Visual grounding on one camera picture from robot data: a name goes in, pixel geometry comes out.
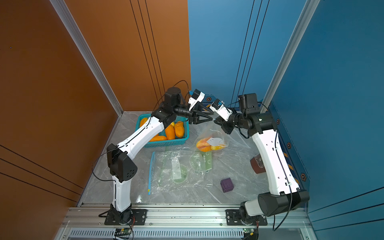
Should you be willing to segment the clear zip-top bag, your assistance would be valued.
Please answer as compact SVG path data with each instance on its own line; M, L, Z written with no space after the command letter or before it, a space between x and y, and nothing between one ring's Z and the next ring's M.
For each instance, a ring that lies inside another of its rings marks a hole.
M199 140L211 137L208 143L212 146L210 152L221 151L224 149L241 150L248 149L249 146L244 141L244 138L235 131L231 134L225 133L221 126L214 122L204 124L204 128L199 132L197 139L194 142L195 150L199 151L196 144Z

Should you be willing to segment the red pink mango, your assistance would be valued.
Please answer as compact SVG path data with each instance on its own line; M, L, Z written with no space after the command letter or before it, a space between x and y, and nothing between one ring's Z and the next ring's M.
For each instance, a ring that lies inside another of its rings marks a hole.
M208 143L208 140L210 139L211 137L208 137L208 138L204 138L204 139L201 139L197 142L196 144L196 147L197 148L204 148L204 147L210 147L211 145Z

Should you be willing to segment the large orange mango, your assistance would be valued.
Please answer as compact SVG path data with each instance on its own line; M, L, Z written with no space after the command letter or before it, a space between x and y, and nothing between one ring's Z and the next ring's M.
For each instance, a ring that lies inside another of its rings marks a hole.
M209 151L211 151L212 149L211 149L211 145L201 145L201 146L197 146L197 149L199 150L199 151L201 151L201 152L209 152Z

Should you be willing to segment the yellow mango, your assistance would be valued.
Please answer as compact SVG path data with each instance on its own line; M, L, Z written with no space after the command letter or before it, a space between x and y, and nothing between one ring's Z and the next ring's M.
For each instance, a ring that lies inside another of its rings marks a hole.
M142 127L147 122L147 120L148 118L142 118L140 121L140 127Z

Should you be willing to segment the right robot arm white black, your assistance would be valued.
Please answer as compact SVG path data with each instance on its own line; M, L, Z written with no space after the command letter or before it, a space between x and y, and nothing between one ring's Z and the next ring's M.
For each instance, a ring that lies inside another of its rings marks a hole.
M259 194L255 200L241 203L239 211L244 224L252 225L261 216L270 217L281 213L288 215L309 201L309 193L300 188L286 161L277 123L270 111L261 111L264 105L258 102L256 94L239 96L239 112L227 108L219 99L210 108L219 115L214 122L225 133L231 134L234 129L247 130L245 137L251 138L256 144L267 173L269 192Z

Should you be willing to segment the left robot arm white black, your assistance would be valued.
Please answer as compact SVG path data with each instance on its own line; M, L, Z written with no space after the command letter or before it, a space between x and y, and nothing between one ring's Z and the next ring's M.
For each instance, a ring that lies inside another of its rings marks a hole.
M114 199L110 208L112 214L125 222L131 217L131 183L138 171L133 159L153 137L170 126L178 116L187 118L190 124L212 120L213 112L202 104L204 98L203 92L194 90L189 100L185 101L179 88L169 88L159 107L155 108L143 126L119 144L107 147L108 167L114 183Z

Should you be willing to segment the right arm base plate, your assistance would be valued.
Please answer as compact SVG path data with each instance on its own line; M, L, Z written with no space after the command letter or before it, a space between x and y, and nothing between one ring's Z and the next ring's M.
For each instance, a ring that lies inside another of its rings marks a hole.
M267 226L267 218L264 215L249 216L245 210L227 209L225 210L228 226Z

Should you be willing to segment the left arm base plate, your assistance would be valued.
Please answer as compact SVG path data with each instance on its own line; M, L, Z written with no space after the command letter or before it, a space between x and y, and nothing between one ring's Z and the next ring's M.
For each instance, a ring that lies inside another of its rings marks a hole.
M146 209L126 209L119 212L114 208L107 211L105 225L106 226L143 226L146 222L148 210Z

